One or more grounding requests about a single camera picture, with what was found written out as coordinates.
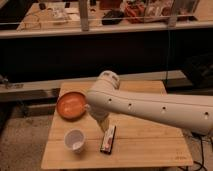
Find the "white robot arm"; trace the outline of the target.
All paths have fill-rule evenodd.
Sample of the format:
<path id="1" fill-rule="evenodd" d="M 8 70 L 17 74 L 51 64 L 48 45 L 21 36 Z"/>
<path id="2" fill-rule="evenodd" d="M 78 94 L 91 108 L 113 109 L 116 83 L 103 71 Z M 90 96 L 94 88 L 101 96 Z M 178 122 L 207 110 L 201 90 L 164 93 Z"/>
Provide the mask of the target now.
<path id="1" fill-rule="evenodd" d="M 119 76 L 106 70 L 87 90 L 90 115 L 97 122 L 113 112 L 213 136 L 213 96 L 142 93 L 119 87 Z"/>

